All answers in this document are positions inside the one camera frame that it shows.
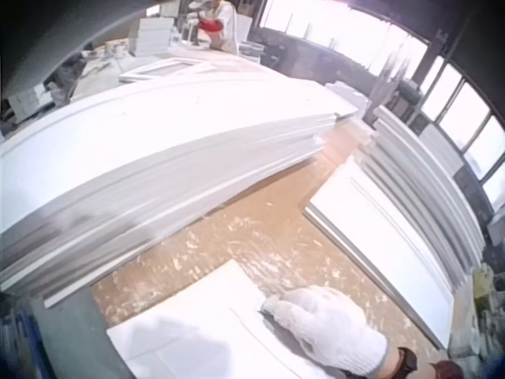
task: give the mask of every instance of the sleeve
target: sleeve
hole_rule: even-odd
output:
[[[200,29],[206,32],[221,32],[223,30],[223,23],[220,20],[206,20],[201,18]]]

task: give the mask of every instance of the white sheet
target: white sheet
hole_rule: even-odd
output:
[[[137,378],[329,378],[271,332],[264,299],[229,261],[107,334]]]

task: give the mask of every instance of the window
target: window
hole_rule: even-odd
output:
[[[313,14],[308,40],[328,47],[331,39],[339,34],[339,25],[342,25],[349,11],[349,7],[341,2],[322,1]]]
[[[489,107],[485,101],[470,84],[465,83],[440,121],[440,127],[446,131],[456,146],[464,148],[488,112]]]
[[[270,0],[265,9],[261,26],[285,32],[292,14],[291,0]]]
[[[337,38],[337,51],[365,67],[379,53],[387,33],[387,23],[363,12],[351,10],[342,20],[343,31]]]
[[[496,117],[491,117],[465,154],[475,175],[482,179],[505,153],[505,131]]]
[[[505,204],[505,163],[484,184],[484,191],[495,211]]]
[[[157,13],[159,13],[159,6],[152,6],[151,8],[147,8],[145,11],[147,17],[153,16]]]
[[[397,51],[405,43],[408,36],[409,34],[403,29],[389,24],[385,40],[382,42],[382,46],[368,70],[374,75],[379,75],[389,55]]]
[[[405,77],[410,79],[413,76],[413,73],[416,72],[419,63],[421,63],[421,59],[425,55],[428,46],[426,43],[423,43],[419,39],[411,36],[409,38],[409,46],[407,48],[409,49],[408,56],[410,61],[407,71],[405,72]]]
[[[433,81],[435,80],[436,74],[439,73],[440,67],[442,67],[443,63],[443,58],[442,57],[436,57],[435,61],[432,64],[432,68],[429,69],[428,74],[426,75],[426,78],[423,80],[421,83],[421,91],[423,93],[426,93],[429,90],[429,87],[432,85]]]
[[[439,81],[421,108],[431,120],[440,114],[460,80],[461,74],[453,66],[445,66]]]

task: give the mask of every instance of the stacked boards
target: stacked boards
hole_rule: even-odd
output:
[[[142,18],[133,23],[129,35],[129,52],[136,57],[166,53],[174,19]]]
[[[418,137],[384,107],[375,113],[376,132],[306,212],[447,348],[453,293],[480,265],[484,239],[462,192]]]
[[[48,115],[1,146],[0,288],[54,305],[318,152],[340,109],[314,82],[201,73]]]

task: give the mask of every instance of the white cotton glove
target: white cotton glove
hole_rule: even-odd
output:
[[[363,309],[342,292],[311,286],[274,295],[262,310],[290,330],[315,361],[366,376],[386,357],[387,339],[366,324]]]

